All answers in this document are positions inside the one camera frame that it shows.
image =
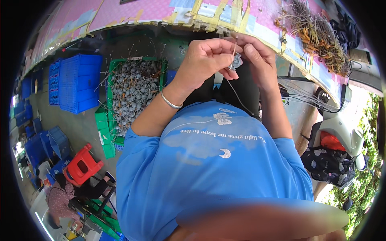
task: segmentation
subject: moon graphic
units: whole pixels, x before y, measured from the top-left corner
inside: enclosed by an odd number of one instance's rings
[[[220,151],[224,152],[224,155],[219,155],[222,158],[229,158],[230,157],[230,151],[228,149],[220,149]]]

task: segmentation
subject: red plastic stool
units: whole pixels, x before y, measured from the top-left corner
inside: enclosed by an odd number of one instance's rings
[[[88,152],[90,143],[85,145],[72,161],[63,169],[66,179],[74,185],[82,185],[91,176],[94,176],[104,165],[103,161],[96,163]]]

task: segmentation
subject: concrete floor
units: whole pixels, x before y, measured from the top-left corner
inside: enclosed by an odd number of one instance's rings
[[[154,45],[149,39],[149,35],[140,35],[135,37],[126,37],[126,38],[117,38],[117,40],[108,41],[100,47],[99,53],[107,59],[109,63],[111,59],[118,59],[120,57],[136,57],[136,56],[155,56],[154,52],[157,53],[157,56],[162,56],[169,61],[169,69],[176,69],[179,67],[180,63],[184,58],[184,51],[181,51],[182,42],[177,40],[172,42],[168,39],[153,39]],[[67,51],[65,53],[59,53],[60,57],[71,57],[77,52]],[[278,71],[284,71],[285,66],[281,65],[281,68],[278,68]],[[102,64],[102,72],[107,71],[107,65],[104,62]],[[101,74],[100,80],[104,79],[105,75]],[[92,156],[96,161],[102,160],[104,162],[104,167],[99,172],[103,174],[106,170],[109,170],[113,175],[115,175],[115,166],[117,164],[118,158],[121,155],[121,152],[116,152],[114,158],[108,160],[105,159],[103,149],[99,140],[99,135],[97,132],[97,125],[95,123],[94,113],[98,107],[87,110],[78,115],[72,114],[67,111],[62,111],[58,106],[50,106],[48,103],[48,68],[44,68],[43,72],[43,91],[38,92],[37,94],[32,94],[29,99],[33,107],[34,118],[37,117],[37,110],[42,117],[42,126],[43,129],[49,130],[56,125],[61,128],[63,133],[68,137],[69,143],[71,146],[71,154],[74,156],[82,147],[87,143],[92,145]],[[298,82],[298,86],[303,89],[307,89],[310,92],[315,89],[314,84],[306,82]],[[100,101],[103,103],[106,100],[105,87],[102,86],[99,88]],[[313,111],[313,108],[309,107],[306,104],[301,103],[290,103],[286,105],[286,113],[291,123],[294,141],[296,142],[300,136],[302,127],[307,121],[307,116],[310,111]]]

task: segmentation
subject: bush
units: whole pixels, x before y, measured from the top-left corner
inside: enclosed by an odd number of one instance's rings
[[[370,99],[367,102],[367,108],[364,109],[364,115],[359,122],[359,128],[363,131],[364,155],[369,156],[368,169],[363,172],[357,171],[352,187],[346,187],[342,190],[334,188],[330,191],[322,201],[325,204],[342,208],[343,203],[349,197],[350,189],[351,198],[353,200],[352,207],[346,211],[350,220],[349,223],[343,227],[347,237],[351,237],[355,228],[362,221],[364,214],[369,210],[374,196],[378,190],[379,179],[381,176],[381,166],[383,160],[378,158],[378,146],[377,146],[377,113],[378,113],[378,101],[380,98],[375,94],[370,94]]]

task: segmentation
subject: silver bangle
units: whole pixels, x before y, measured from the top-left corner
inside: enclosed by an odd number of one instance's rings
[[[174,109],[180,109],[183,105],[180,105],[180,106],[178,106],[178,105],[174,105],[174,104],[172,104],[172,103],[170,103],[166,98],[165,98],[165,96],[164,96],[164,93],[161,91],[161,96],[162,96],[162,98],[164,99],[164,101],[168,104],[168,105],[170,105],[171,107],[173,107]]]

